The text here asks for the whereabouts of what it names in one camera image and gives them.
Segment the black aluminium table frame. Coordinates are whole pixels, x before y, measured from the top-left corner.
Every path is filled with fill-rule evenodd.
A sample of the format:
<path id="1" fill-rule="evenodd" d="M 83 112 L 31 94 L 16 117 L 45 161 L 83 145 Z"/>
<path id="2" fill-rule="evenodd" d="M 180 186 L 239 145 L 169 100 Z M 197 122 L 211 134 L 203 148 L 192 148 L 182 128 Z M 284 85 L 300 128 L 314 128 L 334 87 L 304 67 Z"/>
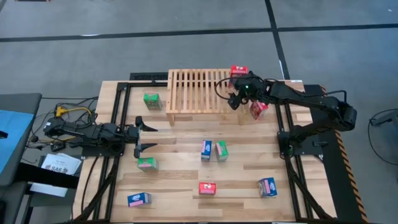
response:
<path id="1" fill-rule="evenodd" d="M 278 115 L 284 109 L 271 106 L 255 121 L 245 117 L 238 124 L 234 114 L 181 115 L 171 126 L 165 111 L 149 111 L 144 93 L 167 99 L 166 86 L 133 84 L 126 122 L 142 116 L 156 132 L 143 132 L 142 142 L 157 143 L 144 151 L 159 162 L 159 170 L 144 172 L 137 167 L 129 145 L 120 158 L 114 188 L 112 222 L 269 222 L 295 218 L 284 161 L 279 156 Z M 210 140 L 211 158 L 201 160 L 204 140 Z M 218 162 L 215 144 L 225 141 L 227 160 Z M 273 177 L 274 197 L 261 198 L 258 181 Z M 200 182 L 216 184 L 215 195 L 200 195 Z M 129 195 L 147 192 L 152 203 L 128 207 Z"/>

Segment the green Apple Jacks cereal box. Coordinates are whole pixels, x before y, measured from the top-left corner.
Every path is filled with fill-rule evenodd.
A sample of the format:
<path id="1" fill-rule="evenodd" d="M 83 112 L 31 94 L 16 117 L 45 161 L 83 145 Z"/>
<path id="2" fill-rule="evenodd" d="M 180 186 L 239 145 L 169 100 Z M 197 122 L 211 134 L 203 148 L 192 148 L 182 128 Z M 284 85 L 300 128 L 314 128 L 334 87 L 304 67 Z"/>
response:
<path id="1" fill-rule="evenodd" d="M 218 162 L 227 160 L 229 152 L 225 141 L 218 141 L 215 144 L 216 158 Z"/>
<path id="2" fill-rule="evenodd" d="M 154 157 L 139 158 L 137 167 L 144 172 L 159 170 L 159 163 Z"/>
<path id="3" fill-rule="evenodd" d="M 158 93 L 144 93 L 143 100 L 148 110 L 162 109 L 162 101 Z"/>

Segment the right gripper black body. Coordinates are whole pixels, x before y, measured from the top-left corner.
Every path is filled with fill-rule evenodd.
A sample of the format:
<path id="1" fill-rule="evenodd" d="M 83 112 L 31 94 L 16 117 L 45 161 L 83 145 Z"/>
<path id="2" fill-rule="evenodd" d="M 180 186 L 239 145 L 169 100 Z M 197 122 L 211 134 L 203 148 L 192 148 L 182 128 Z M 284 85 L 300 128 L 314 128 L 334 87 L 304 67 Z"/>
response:
<path id="1" fill-rule="evenodd" d="M 257 99 L 260 90 L 260 79 L 256 75 L 243 75 L 234 79 L 234 88 L 242 98 Z"/>

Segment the blank white paper sheet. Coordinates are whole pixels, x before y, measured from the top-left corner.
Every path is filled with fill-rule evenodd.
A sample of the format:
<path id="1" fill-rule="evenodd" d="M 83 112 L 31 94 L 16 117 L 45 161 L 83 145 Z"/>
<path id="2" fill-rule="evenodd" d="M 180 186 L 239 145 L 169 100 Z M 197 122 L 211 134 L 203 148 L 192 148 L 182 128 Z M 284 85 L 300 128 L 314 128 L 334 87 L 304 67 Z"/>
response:
<path id="1" fill-rule="evenodd" d="M 63 188 L 63 187 L 47 185 L 47 184 L 33 183 L 30 187 L 30 190 L 33 192 L 38 192 L 38 193 L 42 193 L 42 194 L 64 197 L 64 196 L 66 196 L 68 189 Z"/>

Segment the printed white paper sheet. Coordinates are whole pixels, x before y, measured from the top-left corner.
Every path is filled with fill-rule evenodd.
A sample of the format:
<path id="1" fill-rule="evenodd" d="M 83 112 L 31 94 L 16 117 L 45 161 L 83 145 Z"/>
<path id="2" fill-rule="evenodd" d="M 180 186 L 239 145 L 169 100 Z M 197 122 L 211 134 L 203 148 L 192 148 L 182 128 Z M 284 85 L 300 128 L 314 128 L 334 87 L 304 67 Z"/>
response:
<path id="1" fill-rule="evenodd" d="M 41 168 L 62 174 L 78 176 L 81 172 L 81 160 L 68 154 L 47 154 Z"/>

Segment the blue sheet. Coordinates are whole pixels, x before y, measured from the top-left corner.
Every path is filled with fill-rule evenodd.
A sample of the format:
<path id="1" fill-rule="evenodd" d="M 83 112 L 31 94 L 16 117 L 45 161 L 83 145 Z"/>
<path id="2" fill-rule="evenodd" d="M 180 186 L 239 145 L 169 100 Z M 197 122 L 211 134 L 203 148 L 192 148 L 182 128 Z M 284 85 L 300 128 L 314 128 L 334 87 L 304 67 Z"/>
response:
<path id="1" fill-rule="evenodd" d="M 31 113 L 0 110 L 0 131 L 7 133 L 6 138 L 0 138 L 0 173 L 11 158 L 33 116 Z"/>

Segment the blue Frosted Flakes cereal box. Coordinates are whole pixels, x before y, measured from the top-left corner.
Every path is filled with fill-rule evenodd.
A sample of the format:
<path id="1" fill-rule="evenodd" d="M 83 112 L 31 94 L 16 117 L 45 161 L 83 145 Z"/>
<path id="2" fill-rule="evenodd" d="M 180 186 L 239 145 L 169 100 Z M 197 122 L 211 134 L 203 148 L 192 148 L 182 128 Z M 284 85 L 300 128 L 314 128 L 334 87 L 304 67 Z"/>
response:
<path id="1" fill-rule="evenodd" d="M 146 205 L 146 204 L 151 204 L 151 203 L 152 203 L 152 195 L 147 192 L 129 195 L 127 197 L 128 207 L 136 207 L 136 206 Z"/>
<path id="2" fill-rule="evenodd" d="M 261 198 L 274 197 L 277 195 L 277 188 L 273 177 L 267 177 L 259 180 L 259 193 Z"/>
<path id="3" fill-rule="evenodd" d="M 211 158 L 211 146 L 212 142 L 210 140 L 204 140 L 201 149 L 201 160 L 209 161 Z"/>

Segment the wooden slatted shelf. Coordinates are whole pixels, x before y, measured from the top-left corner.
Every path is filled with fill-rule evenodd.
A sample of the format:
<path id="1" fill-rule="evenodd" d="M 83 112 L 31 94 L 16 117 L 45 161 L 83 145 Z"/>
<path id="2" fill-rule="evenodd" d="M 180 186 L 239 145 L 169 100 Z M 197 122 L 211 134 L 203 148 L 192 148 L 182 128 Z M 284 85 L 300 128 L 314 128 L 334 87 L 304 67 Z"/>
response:
<path id="1" fill-rule="evenodd" d="M 232 110 L 226 97 L 233 92 L 228 86 L 230 70 L 170 69 L 167 79 L 165 113 L 171 126 L 177 115 L 234 114 L 244 124 L 249 106 Z"/>

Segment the red Froot Loops cereal box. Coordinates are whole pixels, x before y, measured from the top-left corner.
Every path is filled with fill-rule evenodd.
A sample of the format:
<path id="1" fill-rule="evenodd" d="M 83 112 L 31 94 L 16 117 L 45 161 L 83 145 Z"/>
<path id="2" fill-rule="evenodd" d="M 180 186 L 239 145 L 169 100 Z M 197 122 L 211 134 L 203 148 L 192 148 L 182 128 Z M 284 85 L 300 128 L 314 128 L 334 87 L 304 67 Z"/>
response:
<path id="1" fill-rule="evenodd" d="M 200 195 L 215 195 L 216 184 L 211 182 L 200 182 L 198 187 L 198 193 Z"/>
<path id="2" fill-rule="evenodd" d="M 230 77 L 229 80 L 231 83 L 236 81 L 236 77 L 241 77 L 243 75 L 248 74 L 248 67 L 247 66 L 239 66 L 239 65 L 232 65 L 230 69 Z"/>
<path id="3" fill-rule="evenodd" d="M 265 103 L 261 103 L 259 101 L 253 101 L 249 108 L 249 112 L 255 120 L 263 117 L 267 110 L 268 106 Z"/>

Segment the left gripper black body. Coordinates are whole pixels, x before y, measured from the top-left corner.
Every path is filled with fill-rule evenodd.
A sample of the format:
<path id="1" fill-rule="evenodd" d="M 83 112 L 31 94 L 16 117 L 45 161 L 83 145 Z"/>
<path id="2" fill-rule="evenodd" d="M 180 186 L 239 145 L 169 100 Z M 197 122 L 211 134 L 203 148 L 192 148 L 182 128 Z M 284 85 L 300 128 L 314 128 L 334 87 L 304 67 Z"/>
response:
<path id="1" fill-rule="evenodd" d="M 139 145 L 141 143 L 140 132 L 141 130 L 138 127 L 129 125 L 125 132 L 125 143 Z"/>

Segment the black hazard-striped floor mat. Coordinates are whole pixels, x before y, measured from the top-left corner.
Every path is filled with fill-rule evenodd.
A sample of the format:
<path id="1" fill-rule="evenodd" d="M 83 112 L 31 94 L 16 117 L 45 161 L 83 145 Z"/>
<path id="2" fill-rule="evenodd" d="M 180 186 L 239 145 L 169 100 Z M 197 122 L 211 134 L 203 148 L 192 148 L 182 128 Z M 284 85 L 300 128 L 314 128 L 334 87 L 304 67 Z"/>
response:
<path id="1" fill-rule="evenodd" d="M 323 208 L 341 222 L 368 223 L 341 134 L 329 130 L 311 136 L 303 143 L 303 147 L 306 154 L 323 156 L 333 209 L 325 205 Z"/>

